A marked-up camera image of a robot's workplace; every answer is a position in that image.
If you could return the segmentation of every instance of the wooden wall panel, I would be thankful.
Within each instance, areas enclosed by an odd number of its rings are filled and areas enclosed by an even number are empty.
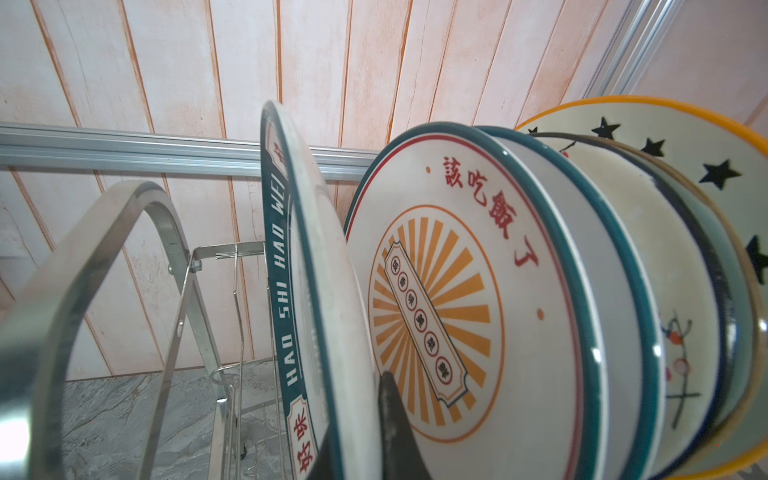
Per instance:
[[[386,145],[410,15],[409,0],[353,2],[342,147]]]
[[[99,178],[105,189],[124,180],[152,181],[163,186],[159,174],[127,174],[121,172],[99,172]],[[147,319],[152,325],[157,346],[163,362],[166,360],[168,345],[176,324],[176,313],[180,294],[176,281],[168,273],[168,258],[152,220],[147,214],[141,214],[138,222],[125,240],[124,250],[135,278]],[[176,368],[201,366],[203,360],[197,350],[190,330],[184,330],[179,345]]]
[[[190,248],[236,241],[237,219],[230,179],[180,175],[166,178],[166,190],[184,226]],[[221,360],[235,362],[240,358],[240,329],[232,300],[234,264],[231,260],[203,260],[203,270],[197,278]],[[244,335],[249,339],[247,312],[243,312],[243,316]],[[246,344],[245,356],[253,358],[251,342]]]
[[[101,195],[93,173],[20,170],[18,178],[54,247]],[[86,321],[113,374],[161,369],[158,345],[124,254],[115,259]]]
[[[768,93],[767,19],[763,0],[683,3],[632,93],[746,121]]]
[[[237,213],[237,238],[240,242],[264,240],[264,211],[261,207],[261,181],[254,177],[232,179]],[[240,282],[246,295],[240,298],[240,308],[247,311],[254,359],[272,356],[270,339],[270,308],[266,296],[266,264],[264,257],[245,257],[240,262]]]
[[[210,0],[228,138],[257,141],[261,108],[277,99],[275,2]]]
[[[389,139],[429,121],[457,0],[413,0]]]
[[[121,0],[31,0],[80,127],[150,131]]]
[[[157,133],[226,137],[206,0],[124,0]]]
[[[338,147],[349,0],[280,2],[280,101],[310,145]]]
[[[473,123],[517,125],[563,1],[512,2]]]
[[[768,138],[768,94],[766,94],[763,101],[760,102],[746,120],[746,125],[765,138]]]
[[[630,3],[631,0],[608,0],[606,2],[605,9],[600,15],[598,23],[594,26],[587,47],[584,49],[578,65],[576,65],[576,71],[565,91],[562,103],[584,98]]]
[[[605,3],[565,0],[517,124],[562,103]]]
[[[29,2],[0,2],[0,121],[74,127]]]
[[[344,228],[346,214],[352,205],[352,200],[355,198],[358,185],[359,182],[339,182],[339,193],[336,194],[336,214],[339,215],[339,222],[341,222],[342,228]]]
[[[16,179],[7,168],[0,168],[0,283],[17,297],[50,252]],[[91,329],[83,322],[75,337],[67,378],[110,374]]]
[[[472,124],[510,0],[458,0],[430,121]]]

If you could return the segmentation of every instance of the blue rim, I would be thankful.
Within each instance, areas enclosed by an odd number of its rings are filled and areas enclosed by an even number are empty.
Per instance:
[[[681,220],[685,224],[686,228],[693,237],[696,245],[702,256],[707,273],[710,276],[710,283],[712,290],[714,291],[715,303],[717,304],[717,315],[720,319],[720,358],[717,364],[717,381],[715,382],[712,401],[710,402],[707,414],[704,416],[700,428],[696,431],[694,437],[691,439],[688,446],[675,458],[669,465],[664,467],[656,475],[650,477],[650,480],[662,480],[668,475],[672,474],[678,467],[680,467],[686,460],[691,457],[696,450],[707,440],[709,434],[715,427],[715,419],[720,413],[720,409],[725,403],[725,395],[730,384],[730,377],[733,372],[733,353],[731,345],[727,342],[727,325],[734,324],[735,319],[733,317],[733,299],[730,295],[730,288],[726,281],[723,267],[720,264],[720,255],[717,254],[714,246],[712,245],[709,237],[704,232],[701,225],[695,215],[686,206],[685,202],[674,189],[667,184],[667,182],[661,178],[658,174],[648,169],[645,165],[640,164],[635,160],[628,152],[621,150],[620,148],[613,147],[609,144],[605,144],[602,141],[577,134],[564,134],[564,133],[535,133],[532,137],[553,137],[563,138],[566,140],[577,141],[583,144],[591,145],[593,147],[604,148],[622,157],[630,164],[640,168],[644,173],[648,174],[654,179],[654,186],[664,196],[664,198],[670,203],[672,208],[675,209]]]
[[[654,355],[654,347],[661,345],[660,334],[656,328],[656,316],[649,293],[650,287],[644,281],[641,262],[637,257],[637,252],[632,248],[627,233],[614,212],[607,205],[603,195],[594,188],[581,171],[571,162],[565,160],[554,148],[541,143],[533,137],[509,130],[508,128],[486,126],[476,128],[493,137],[504,138],[530,148],[556,166],[579,189],[592,208],[594,208],[595,213],[600,217],[605,229],[608,231],[614,247],[616,247],[621,265],[629,281],[632,300],[637,312],[641,352],[643,355],[640,418],[637,422],[634,442],[627,457],[627,464],[624,466],[620,477],[621,480],[636,480],[643,475],[648,462],[653,460],[650,458],[650,452],[654,443],[655,425],[657,424],[660,410],[659,397],[661,395],[661,385],[659,384],[661,369],[659,367],[659,359]]]
[[[600,332],[593,328],[593,316],[590,309],[589,297],[587,294],[586,280],[582,278],[578,268],[578,261],[572,247],[565,234],[565,228],[557,218],[551,203],[545,194],[539,190],[539,186],[530,176],[527,170],[511,156],[500,143],[494,140],[486,133],[473,127],[467,127],[452,122],[432,122],[419,125],[411,130],[400,134],[397,138],[389,142],[376,159],[371,163],[366,174],[360,181],[360,185],[355,192],[352,205],[346,216],[344,223],[345,235],[349,234],[350,223],[353,214],[357,209],[360,197],[364,187],[368,184],[371,176],[378,166],[386,159],[390,152],[400,144],[424,134],[449,134],[460,137],[466,141],[475,144],[485,151],[490,157],[506,169],[512,177],[518,182],[526,197],[536,209],[536,212],[547,230],[547,235],[554,245],[554,250],[558,256],[565,282],[571,294],[571,302],[574,307],[574,316],[578,330],[578,342],[581,354],[581,374],[582,374],[582,422],[581,422],[581,441],[579,444],[579,453],[576,469],[573,478],[587,480],[594,478],[598,470],[598,454],[600,449],[600,432],[603,423],[607,419],[601,418],[604,404],[607,401],[605,392],[606,385],[601,376],[601,365],[593,357],[593,349],[600,349]]]
[[[272,101],[265,103],[262,110],[262,117],[269,118],[276,126],[276,135],[278,140],[282,143],[283,155],[286,161],[286,166],[290,172],[290,178],[294,178],[293,171],[293,159],[291,157],[291,149],[285,141],[285,133],[283,132],[283,122],[280,117],[280,113],[277,111],[275,104]],[[299,223],[299,238],[301,239],[301,250],[304,255],[304,266],[306,268],[306,276],[308,279],[314,279],[315,281],[307,282],[310,286],[310,299],[312,300],[312,313],[315,328],[317,331],[318,346],[320,350],[320,359],[323,364],[323,386],[325,387],[326,402],[328,408],[328,429],[326,430],[325,439],[318,445],[318,454],[321,446],[324,442],[331,442],[331,465],[333,467],[334,478],[344,479],[344,468],[341,453],[341,444],[339,442],[339,433],[336,426],[338,425],[336,414],[336,401],[333,396],[333,384],[330,376],[330,359],[328,358],[328,352],[326,350],[326,332],[323,323],[323,314],[320,312],[320,299],[319,292],[316,287],[316,274],[314,260],[312,252],[310,251],[310,238],[306,232],[304,222],[304,209],[301,203],[301,196],[299,192],[295,190],[296,185],[290,180],[291,188],[294,192],[294,203],[296,205],[296,217]]]

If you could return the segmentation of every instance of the aluminum rail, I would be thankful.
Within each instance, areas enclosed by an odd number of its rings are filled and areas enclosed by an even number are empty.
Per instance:
[[[152,182],[115,184],[51,253],[0,324],[0,478],[63,479],[61,401],[88,305],[141,213],[153,220],[181,291],[191,255],[178,215]],[[195,275],[187,318],[206,370],[220,367]],[[223,387],[218,398],[224,398]]]
[[[311,147],[326,180],[360,181],[378,152]],[[261,176],[259,142],[0,123],[0,165]]]
[[[586,98],[631,94],[684,0],[632,0]]]

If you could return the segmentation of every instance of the white plate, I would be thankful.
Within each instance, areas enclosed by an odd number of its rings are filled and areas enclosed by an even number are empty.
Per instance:
[[[551,200],[491,137],[422,125],[376,158],[346,233],[380,371],[433,478],[602,478],[594,299]]]
[[[763,312],[760,286],[753,274],[750,259],[741,247],[738,234],[717,205],[714,205],[712,200],[693,182],[652,155],[615,141],[603,141],[626,150],[636,160],[635,164],[638,167],[652,173],[659,181],[663,181],[680,195],[680,199],[690,208],[691,213],[712,241],[733,297],[737,327],[734,333],[737,342],[734,346],[730,387],[726,392],[723,408],[715,418],[714,433],[687,462],[688,465],[693,465],[698,459],[708,457],[708,451],[716,450],[719,448],[718,445],[728,443],[729,437],[749,411],[760,385],[762,358],[754,354],[759,347],[753,348],[753,343],[759,338],[756,329],[759,328]]]
[[[590,98],[564,104],[520,126],[524,132],[562,131],[602,135],[655,154],[697,184],[725,213],[746,248],[760,279],[763,303],[768,284],[768,141],[722,115],[676,101],[649,97]],[[754,355],[762,365],[768,327],[754,326]],[[752,465],[768,455],[768,369],[763,368],[753,407],[728,442],[705,448],[685,465],[690,478],[717,478]]]
[[[625,153],[570,134],[536,134],[586,174],[624,221],[643,259],[666,337],[667,405],[653,475],[663,478],[693,453],[722,406],[733,322],[723,270],[677,195]]]
[[[665,386],[663,339],[642,260],[607,199],[565,157],[528,135],[479,128],[531,169],[574,238],[605,341],[611,394],[604,478],[645,479],[661,438]]]
[[[336,478],[381,478],[365,308],[333,199],[293,122],[271,101],[262,110],[261,145],[270,305],[293,477],[307,478],[326,441],[341,467]]]

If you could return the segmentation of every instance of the white plate with teal rim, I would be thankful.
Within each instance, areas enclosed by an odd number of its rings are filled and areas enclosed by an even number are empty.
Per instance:
[[[636,160],[635,164],[638,167],[653,172],[680,195],[680,199],[690,208],[699,225],[712,240],[733,297],[737,329],[729,333],[736,338],[733,347],[733,373],[730,388],[725,394],[723,408],[715,418],[714,433],[707,443],[699,447],[696,454],[686,462],[686,465],[695,465],[716,452],[719,449],[718,445],[728,442],[729,437],[752,406],[760,386],[763,356],[759,354],[759,331],[764,308],[760,297],[760,286],[754,275],[750,258],[741,247],[738,233],[720,208],[693,182],[652,155],[615,141],[603,141],[626,150]],[[684,466],[677,473],[683,472],[685,468]]]
[[[600,136],[652,154],[668,163],[725,213],[739,235],[768,302],[768,141],[737,122],[693,105],[650,97],[589,98],[546,111],[519,127]],[[768,349],[768,326],[760,319],[756,354]],[[710,451],[688,478],[730,475],[768,455],[768,369],[753,407],[730,439]]]
[[[261,172],[293,477],[307,478],[328,442],[335,478],[381,478],[378,377],[355,272],[310,149],[271,101],[261,116]]]
[[[474,128],[416,127],[368,169],[346,235],[376,366],[433,478],[602,478],[594,297],[524,164]]]
[[[604,478],[645,479],[661,438],[665,385],[663,338],[642,260],[607,199],[558,151],[507,128],[478,128],[525,163],[574,238],[605,342],[611,394]]]
[[[650,277],[667,360],[664,433],[652,475],[664,478],[712,431],[730,381],[727,328],[735,319],[723,267],[679,196],[628,154],[588,137],[534,136],[568,156],[611,202]]]

